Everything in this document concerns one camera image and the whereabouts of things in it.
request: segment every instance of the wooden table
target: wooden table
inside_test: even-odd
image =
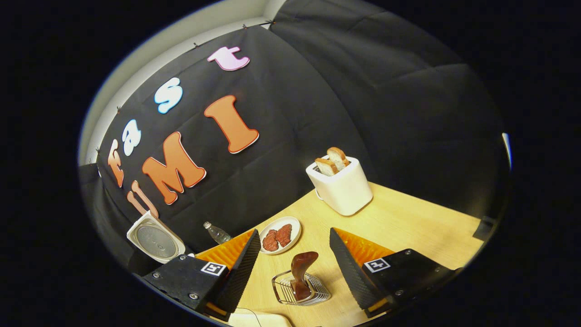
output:
[[[238,307],[283,315],[295,327],[354,326],[370,320],[349,292],[329,247],[331,227],[395,252],[413,248],[450,269],[464,266],[482,246],[483,241],[472,237],[479,219],[374,183],[370,186],[373,199],[352,216],[339,215],[313,190],[257,225],[261,232],[272,221],[293,216],[301,222],[302,233],[284,253],[259,254]],[[272,277],[289,270],[292,258],[307,251],[319,253],[308,273],[318,277],[332,297],[309,307],[280,304],[272,290]]]

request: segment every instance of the letter cutout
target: letter cutout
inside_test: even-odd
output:
[[[184,178],[186,187],[193,187],[206,177],[206,170],[196,166],[185,152],[184,146],[181,144],[181,134],[178,131],[173,132],[163,141],[163,155],[167,166],[149,157],[141,169],[157,186],[166,204],[172,204],[178,199],[178,196],[174,191],[170,191],[168,186],[180,193],[184,192],[178,173]]]
[[[121,167],[121,158],[119,158],[119,153],[117,152],[117,147],[119,143],[117,139],[113,140],[113,144],[111,144],[111,150],[109,150],[109,157],[107,158],[107,163],[111,166],[111,170],[117,179],[117,185],[121,187],[123,185],[123,170],[119,169]]]
[[[216,61],[220,68],[227,70],[229,72],[238,70],[250,62],[250,58],[243,57],[242,59],[236,58],[233,53],[240,51],[240,48],[233,47],[228,49],[227,47],[221,47],[211,56],[208,57],[208,62]]]
[[[121,141],[123,141],[123,151],[129,157],[133,152],[133,148],[141,141],[141,131],[137,129],[137,120],[131,119],[125,125]]]
[[[157,209],[155,208],[153,203],[151,201],[149,201],[149,199],[145,196],[144,192],[139,188],[139,183],[137,183],[136,180],[134,180],[133,183],[131,183],[131,189],[133,190],[133,192],[135,192],[137,195],[139,195],[139,197],[141,198],[141,200],[143,200],[143,202],[145,202],[145,204],[149,208],[149,211],[151,212],[151,215],[154,218],[159,218],[159,214],[157,213]],[[141,206],[141,204],[139,202],[137,202],[137,199],[133,195],[133,192],[129,191],[129,193],[127,193],[127,200],[135,207],[135,209],[137,209],[137,211],[139,211],[139,213],[141,215],[145,215],[147,210],[145,210]]]
[[[179,84],[180,79],[173,77],[157,89],[155,96],[153,97],[155,103],[160,104],[157,107],[157,111],[165,114],[178,104],[184,94],[184,91]]]
[[[236,97],[226,95],[215,101],[206,110],[204,115],[216,120],[218,126],[228,139],[228,151],[232,154],[238,153],[258,140],[259,132],[255,129],[249,129],[244,120],[234,108]]]

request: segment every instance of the white speaker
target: white speaker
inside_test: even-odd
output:
[[[149,211],[129,228],[127,238],[145,254],[162,264],[185,252],[184,242]]]

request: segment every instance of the water bottle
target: water bottle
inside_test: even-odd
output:
[[[222,228],[212,226],[210,222],[205,222],[204,228],[208,230],[210,236],[214,239],[214,241],[218,242],[218,244],[228,242],[232,239],[232,237],[226,234],[226,232],[223,231]]]

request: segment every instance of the white plate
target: white plate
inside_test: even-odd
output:
[[[265,250],[262,246],[262,240],[268,235],[268,231],[271,229],[279,230],[284,225],[290,223],[292,225],[292,230],[290,231],[290,243],[287,244],[285,247],[281,247],[281,244],[278,243],[278,250],[276,251],[268,251]],[[279,218],[266,226],[262,232],[260,232],[260,252],[266,254],[279,254],[282,253],[295,245],[296,241],[299,239],[300,236],[300,222],[295,217],[287,216]]]

